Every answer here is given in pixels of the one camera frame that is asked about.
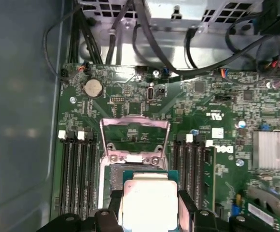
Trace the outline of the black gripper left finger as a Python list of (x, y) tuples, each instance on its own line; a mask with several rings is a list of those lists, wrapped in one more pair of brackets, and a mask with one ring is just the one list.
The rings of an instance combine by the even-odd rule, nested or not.
[(66, 213), (50, 221), (40, 232), (122, 232), (118, 215), (123, 191), (114, 190), (108, 208), (99, 209), (93, 216), (82, 220), (79, 215)]

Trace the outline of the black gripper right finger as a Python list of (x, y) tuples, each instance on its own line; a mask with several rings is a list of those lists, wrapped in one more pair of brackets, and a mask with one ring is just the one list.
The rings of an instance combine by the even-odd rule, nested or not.
[(182, 232), (257, 232), (258, 223), (248, 216), (228, 221), (206, 209), (198, 209), (186, 190), (178, 191), (178, 224)]

